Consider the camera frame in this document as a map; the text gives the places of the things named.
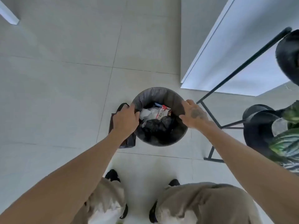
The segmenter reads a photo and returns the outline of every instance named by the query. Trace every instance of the gray trash bag liner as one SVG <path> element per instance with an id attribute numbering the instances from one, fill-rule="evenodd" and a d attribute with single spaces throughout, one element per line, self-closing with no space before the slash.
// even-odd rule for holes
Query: gray trash bag liner
<path id="1" fill-rule="evenodd" d="M 167 135 L 148 135 L 148 133 L 145 133 L 139 124 L 135 131 L 137 137 L 153 146 L 168 146 L 178 142 L 185 135 L 188 129 L 188 127 L 183 124 L 182 120 L 178 117 L 179 115 L 185 114 L 184 108 L 181 104 L 182 100 L 183 98 L 176 92 L 164 87 L 152 87 L 138 94 L 138 96 L 133 100 L 136 112 L 141 111 L 143 108 L 151 108 L 154 106 L 154 103 L 158 103 L 171 108 L 171 117 L 174 117 L 174 121 L 172 124 L 172 130 Z"/>

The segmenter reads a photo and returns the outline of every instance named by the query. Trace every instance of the black metal stand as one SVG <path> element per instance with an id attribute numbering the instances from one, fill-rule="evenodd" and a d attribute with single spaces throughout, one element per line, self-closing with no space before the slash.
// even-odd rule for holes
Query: black metal stand
<path id="1" fill-rule="evenodd" d="M 219 83 L 215 88 L 213 88 L 210 92 L 208 92 L 206 95 L 204 95 L 199 101 L 196 102 L 196 104 L 201 104 L 203 108 L 207 111 L 207 113 L 210 115 L 212 120 L 216 123 L 216 125 L 220 129 L 243 129 L 243 127 L 233 127 L 237 124 L 243 123 L 245 120 L 239 120 L 237 122 L 233 122 L 224 126 L 221 126 L 219 122 L 216 120 L 216 118 L 213 116 L 213 114 L 210 112 L 210 110 L 207 108 L 207 106 L 204 104 L 203 100 L 206 99 L 208 96 L 210 96 L 212 93 L 214 93 L 217 89 L 219 89 L 224 83 L 229 81 L 232 77 L 234 77 L 236 74 L 238 74 L 240 71 L 242 71 L 245 67 L 247 67 L 249 64 L 251 64 L 255 59 L 257 59 L 259 56 L 261 56 L 264 52 L 266 52 L 268 49 L 270 49 L 273 45 L 275 45 L 277 42 L 279 42 L 282 38 L 284 38 L 286 35 L 288 35 L 292 31 L 292 28 L 287 27 L 282 32 L 280 32 L 277 36 L 275 36 L 271 41 L 269 41 L 263 48 L 261 48 L 259 51 L 257 51 L 252 57 L 250 57 L 248 60 L 246 60 L 240 67 L 238 67 L 233 73 L 231 73 L 228 77 L 226 77 L 221 83 Z M 224 163 L 222 159 L 213 159 L 212 155 L 214 152 L 214 146 L 211 148 L 211 151 L 209 153 L 209 156 L 207 158 L 204 158 L 204 160 L 209 160 L 213 162 L 220 162 Z"/>

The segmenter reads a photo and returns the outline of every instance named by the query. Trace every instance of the gray tile floor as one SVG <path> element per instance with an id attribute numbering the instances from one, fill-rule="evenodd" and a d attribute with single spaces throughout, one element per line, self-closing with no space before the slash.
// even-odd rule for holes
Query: gray tile floor
<path id="1" fill-rule="evenodd" d="M 110 114 L 142 90 L 163 86 L 195 101 L 206 94 L 180 88 L 180 0 L 16 1 L 20 24 L 0 18 L 0 212 L 103 139 Z M 205 103 L 228 124 L 252 104 L 283 108 L 297 97 L 288 83 L 255 98 L 215 93 Z M 227 132 L 244 142 L 241 131 Z M 137 139 L 119 149 L 108 169 L 126 189 L 125 223 L 149 223 L 149 209 L 175 177 L 240 186 L 225 164 L 203 160 L 210 148 L 188 130 L 169 147 Z"/>

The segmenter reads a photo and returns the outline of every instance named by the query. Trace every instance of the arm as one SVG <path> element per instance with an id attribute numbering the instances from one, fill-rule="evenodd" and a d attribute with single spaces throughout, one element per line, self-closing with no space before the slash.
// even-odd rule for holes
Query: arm
<path id="1" fill-rule="evenodd" d="M 299 178 L 232 138 L 192 100 L 183 101 L 183 123 L 199 130 L 215 147 L 243 188 L 276 223 L 299 223 Z"/>
<path id="2" fill-rule="evenodd" d="M 134 105 L 113 117 L 110 134 L 55 170 L 0 215 L 0 223 L 70 223 L 103 176 L 120 144 L 139 124 Z"/>

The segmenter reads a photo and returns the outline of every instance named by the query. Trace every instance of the hand tattoo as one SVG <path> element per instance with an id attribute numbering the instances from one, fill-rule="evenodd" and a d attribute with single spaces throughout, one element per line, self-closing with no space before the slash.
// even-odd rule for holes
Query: hand tattoo
<path id="1" fill-rule="evenodd" d="M 198 110 L 197 108 L 192 108 L 191 109 L 191 117 L 193 119 L 196 119 L 197 117 L 200 117 L 201 119 L 203 119 L 204 116 L 200 110 Z"/>

